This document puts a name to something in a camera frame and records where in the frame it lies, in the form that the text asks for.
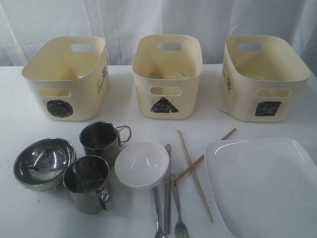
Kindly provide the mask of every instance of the white ceramic bowl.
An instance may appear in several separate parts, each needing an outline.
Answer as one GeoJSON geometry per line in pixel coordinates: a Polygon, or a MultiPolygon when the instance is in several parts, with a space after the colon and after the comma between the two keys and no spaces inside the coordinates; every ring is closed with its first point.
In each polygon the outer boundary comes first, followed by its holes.
{"type": "Polygon", "coordinates": [[[168,153],[151,141],[137,142],[118,155],[114,170],[118,179],[134,190],[149,190],[157,186],[168,168],[168,153]]]}

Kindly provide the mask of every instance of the metal cup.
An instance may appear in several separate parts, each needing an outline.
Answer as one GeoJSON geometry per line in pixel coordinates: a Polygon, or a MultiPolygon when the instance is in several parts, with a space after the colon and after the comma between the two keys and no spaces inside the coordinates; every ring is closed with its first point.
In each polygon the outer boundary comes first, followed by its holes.
{"type": "Polygon", "coordinates": [[[65,171],[64,186],[78,211],[96,214],[112,207],[109,166],[98,156],[84,156],[75,160],[65,171]]]}
{"type": "Polygon", "coordinates": [[[81,131],[79,140],[86,155],[100,156],[113,167],[120,153],[120,146],[128,142],[131,135],[131,128],[127,125],[116,127],[110,122],[99,121],[86,126],[81,131]],[[129,129],[129,137],[121,141],[120,131],[124,128],[129,129]]]}

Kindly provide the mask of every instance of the chopsticks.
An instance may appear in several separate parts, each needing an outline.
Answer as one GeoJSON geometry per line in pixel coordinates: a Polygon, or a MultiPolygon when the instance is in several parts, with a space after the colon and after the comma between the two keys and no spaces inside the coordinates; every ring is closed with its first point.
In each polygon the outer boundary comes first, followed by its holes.
{"type": "MultiPolygon", "coordinates": [[[[232,131],[230,131],[228,134],[226,134],[221,140],[227,140],[235,131],[237,128],[234,128],[232,131]]],[[[187,169],[184,170],[177,178],[176,182],[180,181],[185,175],[187,175],[188,172],[190,172],[192,169],[195,168],[197,164],[199,164],[204,159],[204,155],[198,158],[194,163],[192,163],[187,169]]]]}
{"type": "MultiPolygon", "coordinates": [[[[184,154],[185,154],[185,158],[186,158],[186,160],[187,160],[188,166],[191,166],[193,163],[192,163],[192,160],[191,160],[191,158],[190,158],[190,156],[189,156],[189,153],[188,153],[188,151],[187,151],[187,148],[186,148],[186,145],[185,145],[185,142],[184,142],[182,133],[180,132],[180,130],[177,130],[177,133],[178,133],[179,140],[180,140],[181,146],[182,146],[182,148],[183,148],[183,152],[184,152],[184,154]]],[[[210,222],[213,222],[213,220],[212,220],[212,215],[211,215],[211,212],[210,212],[210,210],[209,210],[208,204],[207,204],[207,202],[206,202],[206,198],[205,198],[205,195],[204,195],[204,193],[203,193],[202,187],[201,187],[201,185],[200,185],[200,183],[199,183],[197,174],[196,174],[195,170],[191,170],[191,172],[192,172],[192,175],[193,175],[193,178],[194,178],[194,181],[195,181],[195,184],[196,184],[196,187],[197,187],[199,196],[200,196],[200,198],[201,198],[201,200],[202,200],[202,202],[203,202],[203,205],[204,205],[204,207],[205,207],[205,209],[206,209],[206,212],[207,212],[207,215],[208,215],[208,217],[209,217],[209,220],[210,220],[210,222]]]]}

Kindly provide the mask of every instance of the metal bowl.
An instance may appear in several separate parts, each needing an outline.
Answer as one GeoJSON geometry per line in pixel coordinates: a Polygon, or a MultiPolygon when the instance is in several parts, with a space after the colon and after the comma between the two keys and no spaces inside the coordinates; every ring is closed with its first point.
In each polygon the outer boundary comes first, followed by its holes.
{"type": "Polygon", "coordinates": [[[61,138],[37,141],[16,158],[13,173],[30,190],[52,188],[62,182],[67,167],[76,159],[74,146],[61,138]]]}

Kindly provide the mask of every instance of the metal fork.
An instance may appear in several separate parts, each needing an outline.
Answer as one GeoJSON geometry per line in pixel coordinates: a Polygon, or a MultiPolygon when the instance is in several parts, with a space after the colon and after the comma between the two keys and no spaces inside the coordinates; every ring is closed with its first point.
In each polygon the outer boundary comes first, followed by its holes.
{"type": "Polygon", "coordinates": [[[155,234],[155,238],[166,238],[162,230],[162,217],[161,217],[162,211],[160,208],[158,187],[153,188],[153,194],[154,194],[154,201],[155,201],[155,212],[157,215],[157,223],[158,223],[158,231],[155,234]]]}
{"type": "Polygon", "coordinates": [[[171,183],[172,183],[172,189],[173,189],[173,194],[174,194],[175,203],[176,203],[176,210],[177,210],[177,214],[178,214],[178,222],[176,223],[176,226],[175,226],[175,237],[176,238],[189,238],[187,228],[182,221],[182,214],[181,214],[181,208],[180,208],[180,199],[179,199],[178,185],[176,182],[176,175],[171,174],[170,179],[171,179],[171,183]]]}

